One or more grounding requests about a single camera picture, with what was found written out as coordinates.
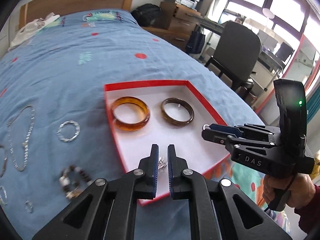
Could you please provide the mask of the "right hand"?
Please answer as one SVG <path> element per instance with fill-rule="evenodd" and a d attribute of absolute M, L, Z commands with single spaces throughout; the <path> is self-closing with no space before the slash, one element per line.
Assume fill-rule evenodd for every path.
<path fill-rule="evenodd" d="M 284 190 L 289 185 L 292 177 L 277 179 L 269 175 L 264 176 L 263 180 L 263 199 L 269 204 L 275 198 L 275 189 Z M 289 207 L 300 209 L 307 206 L 316 194 L 316 185 L 307 174 L 297 174 L 289 191 L 291 197 L 286 202 Z"/>

